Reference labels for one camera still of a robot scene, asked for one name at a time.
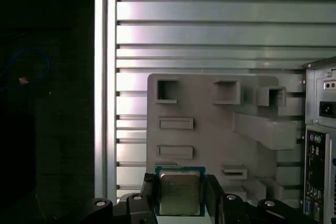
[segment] screw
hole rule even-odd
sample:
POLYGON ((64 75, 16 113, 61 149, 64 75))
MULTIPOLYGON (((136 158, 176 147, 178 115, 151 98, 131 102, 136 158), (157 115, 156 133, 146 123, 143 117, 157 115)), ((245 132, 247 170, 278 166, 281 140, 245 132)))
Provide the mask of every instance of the screw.
POLYGON ((104 201, 99 201, 99 202, 97 202, 96 203, 96 206, 98 206, 98 207, 102 207, 102 206, 104 206, 106 203, 104 202, 104 201))
POLYGON ((268 207, 274 207, 275 203, 273 201, 266 201, 265 205, 268 206, 268 207))
POLYGON ((135 200, 139 200, 139 199, 141 199, 141 198, 142 198, 141 195, 136 195, 136 196, 133 197, 133 199, 135 199, 135 200))
POLYGON ((234 196, 234 195, 228 195, 228 196, 226 196, 226 198, 228 198, 229 200, 235 200, 236 196, 234 196))

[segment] vertical metal frame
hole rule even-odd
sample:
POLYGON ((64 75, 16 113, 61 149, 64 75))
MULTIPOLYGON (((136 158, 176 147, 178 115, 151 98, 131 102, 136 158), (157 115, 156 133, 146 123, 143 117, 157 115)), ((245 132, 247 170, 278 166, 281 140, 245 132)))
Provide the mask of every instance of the vertical metal frame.
POLYGON ((115 28, 109 33, 108 29, 115 26, 115 1, 109 10, 109 0, 95 1, 95 31, 94 31, 94 196, 110 198, 116 201, 116 163, 115 163, 115 28), (108 47, 108 36, 111 47, 108 47))
POLYGON ((117 0, 107 0, 107 198, 117 203, 117 0))

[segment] metal wall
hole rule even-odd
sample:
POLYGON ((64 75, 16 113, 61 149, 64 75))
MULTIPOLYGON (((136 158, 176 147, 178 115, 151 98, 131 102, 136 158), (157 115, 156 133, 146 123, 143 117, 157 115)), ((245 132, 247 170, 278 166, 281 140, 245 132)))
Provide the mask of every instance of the metal wall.
MULTIPOLYGON (((96 124, 96 196, 106 194, 115 200, 141 185, 146 156, 146 81, 151 73, 277 76, 288 92, 287 106, 279 110, 279 116, 297 122, 299 140, 304 135, 302 65, 335 55, 335 0, 102 3, 107 4, 99 6, 105 8, 107 21, 102 18, 105 25, 97 28, 107 28, 107 40, 106 44, 103 39, 96 40, 96 70, 101 71, 96 72, 96 122, 101 123, 96 124), (101 67, 105 60, 107 69, 101 67), (107 97, 101 92, 104 77, 107 97), (105 130, 105 119, 106 139, 104 132, 97 132, 105 130)), ((294 151, 278 152, 277 181, 288 189, 299 188, 300 161, 299 145, 294 151)))

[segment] computer back panel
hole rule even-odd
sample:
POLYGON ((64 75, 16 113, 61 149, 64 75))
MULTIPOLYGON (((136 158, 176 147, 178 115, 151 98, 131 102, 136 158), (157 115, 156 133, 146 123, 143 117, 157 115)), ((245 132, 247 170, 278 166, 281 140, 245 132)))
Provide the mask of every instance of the computer back panel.
POLYGON ((330 223, 336 216, 335 136, 336 130, 327 127, 306 129, 304 211, 320 223, 330 223))
POLYGON ((336 217, 336 57, 305 65, 304 213, 320 223, 336 217))

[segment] blue cable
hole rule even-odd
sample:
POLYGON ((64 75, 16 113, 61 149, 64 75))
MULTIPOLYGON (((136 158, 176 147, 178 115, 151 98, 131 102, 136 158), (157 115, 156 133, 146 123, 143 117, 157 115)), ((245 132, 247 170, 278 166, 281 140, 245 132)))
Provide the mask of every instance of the blue cable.
POLYGON ((50 60, 49 60, 48 56, 45 55, 40 48, 25 48, 25 49, 22 49, 17 54, 13 55, 11 57, 11 59, 9 60, 8 64, 3 69, 1 69, 2 74, 5 74, 7 72, 7 70, 10 68, 10 66, 12 66, 16 62, 17 58, 20 55, 22 55, 22 54, 24 54, 25 52, 28 52, 28 51, 35 51, 35 52, 40 53, 42 56, 44 56, 44 58, 47 62, 47 70, 45 71, 45 73, 40 78, 36 78, 35 80, 30 81, 30 82, 25 83, 25 84, 15 84, 15 85, 8 85, 8 86, 0 87, 0 91, 4 91, 4 90, 7 90, 7 89, 16 89, 16 88, 20 88, 20 87, 25 86, 25 85, 34 84, 35 82, 41 81, 42 79, 44 79, 49 74, 50 60))

